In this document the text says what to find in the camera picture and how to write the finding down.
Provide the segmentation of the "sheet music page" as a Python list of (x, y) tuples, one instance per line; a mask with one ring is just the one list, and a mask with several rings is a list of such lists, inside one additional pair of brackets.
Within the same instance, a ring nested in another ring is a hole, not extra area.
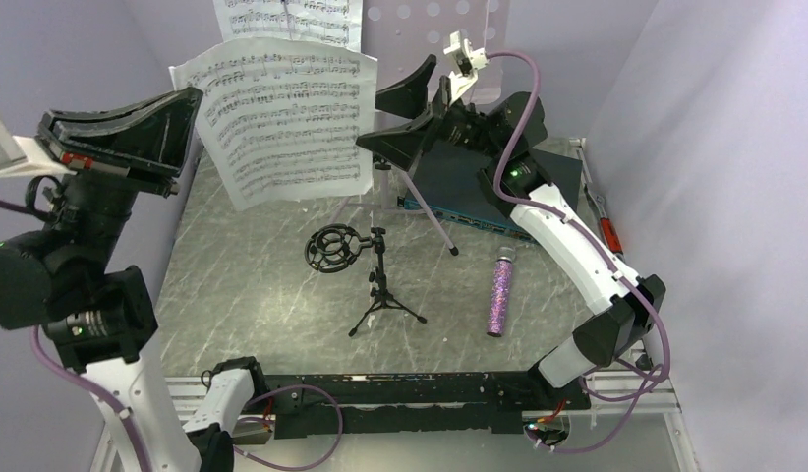
[(215, 0), (222, 38), (274, 37), (362, 49), (363, 3), (347, 0)]
[(203, 93), (196, 129), (238, 211), (364, 194), (375, 128), (375, 58), (273, 37), (233, 39), (170, 69)]

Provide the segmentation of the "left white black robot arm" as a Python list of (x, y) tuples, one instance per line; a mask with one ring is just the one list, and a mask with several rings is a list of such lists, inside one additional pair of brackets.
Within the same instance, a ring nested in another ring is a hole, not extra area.
[(139, 194), (179, 191), (202, 102), (193, 87), (102, 112), (46, 112), (31, 138), (0, 120), (0, 178), (26, 176), (13, 211), (42, 228), (0, 242), (0, 326), (54, 344), (53, 372), (98, 403), (127, 471), (230, 471), (242, 410), (267, 404), (253, 358), (224, 364), (182, 423), (160, 366), (141, 270), (108, 265)]

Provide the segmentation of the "black microphone shock mount stand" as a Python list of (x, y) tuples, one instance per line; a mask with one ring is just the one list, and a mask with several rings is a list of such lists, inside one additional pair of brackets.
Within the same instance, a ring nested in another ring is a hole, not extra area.
[(348, 332), (350, 338), (358, 333), (361, 324), (371, 314), (381, 310), (402, 311), (421, 324), (428, 322), (427, 318), (400, 303), (389, 290), (384, 263), (385, 235), (386, 229), (380, 226), (371, 227), (369, 236), (361, 236), (351, 226), (332, 223), (315, 232), (305, 245), (306, 264), (324, 274), (337, 273), (352, 266), (364, 251), (372, 251), (376, 256), (375, 267), (368, 276), (368, 282), (372, 286), (370, 297), (373, 302)]

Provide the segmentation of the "lilac perforated music stand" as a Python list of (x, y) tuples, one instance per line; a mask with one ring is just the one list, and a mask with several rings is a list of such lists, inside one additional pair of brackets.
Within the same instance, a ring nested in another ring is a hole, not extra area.
[[(380, 66), (381, 82), (384, 89), (406, 78), (425, 61), (429, 54), (437, 58), (437, 65), (428, 84), (428, 105), (432, 101), (441, 76), (449, 76), (451, 67), (445, 56), (443, 48), (448, 43), (448, 36), (454, 31), (461, 30), (467, 37), (473, 49), (484, 48), (487, 42), (496, 37), (496, 28), (489, 23), (489, 15), (495, 14), (499, 27), (504, 26), (507, 19), (506, 5), (495, 3), (490, 5), (486, 1), (372, 1), (364, 18), (369, 23), (368, 31), (362, 38), (368, 52), (378, 52), (382, 56)], [(497, 122), (500, 133), (508, 140), (510, 132), (509, 120), (505, 110), (506, 106), (500, 104), (496, 109), (486, 113), (489, 118)], [(409, 123), (413, 119), (394, 116), (401, 119), (398, 127)], [(409, 194), (415, 198), (418, 207), (416, 214), (424, 214), (433, 225), (439, 221), (427, 205), (421, 193), (413, 183), (409, 171), (403, 171), (388, 161), (372, 155), (373, 166), (381, 173), (381, 188), (386, 191), (390, 181), (389, 172), (396, 170), (403, 180)]]

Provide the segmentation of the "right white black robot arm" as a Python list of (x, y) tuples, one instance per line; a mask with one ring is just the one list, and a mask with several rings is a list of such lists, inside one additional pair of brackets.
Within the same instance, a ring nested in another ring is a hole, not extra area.
[(364, 134), (358, 146), (402, 168), (437, 142), (490, 158), (477, 174), (488, 201), (549, 253), (592, 313), (530, 369), (529, 394), (535, 404), (552, 408), (565, 397), (569, 384), (609, 366), (652, 332), (659, 337), (662, 354), (659, 371), (646, 379), (663, 382), (671, 361), (659, 316), (664, 283), (656, 275), (640, 276), (608, 248), (532, 156), (533, 146), (548, 135), (537, 65), (531, 67), (532, 90), (511, 95), (492, 112), (463, 104), (462, 94), (487, 62), (460, 59), (460, 70), (441, 77), (429, 97), (428, 82), (436, 66), (435, 56), (429, 56), (416, 72), (375, 96), (377, 110), (403, 117), (407, 124)]

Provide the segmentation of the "purple glitter microphone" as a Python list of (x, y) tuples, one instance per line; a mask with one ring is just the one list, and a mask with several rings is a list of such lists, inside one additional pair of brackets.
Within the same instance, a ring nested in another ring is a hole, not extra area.
[(513, 248), (500, 247), (497, 251), (487, 325), (487, 335), (491, 337), (503, 335), (515, 257), (516, 251)]

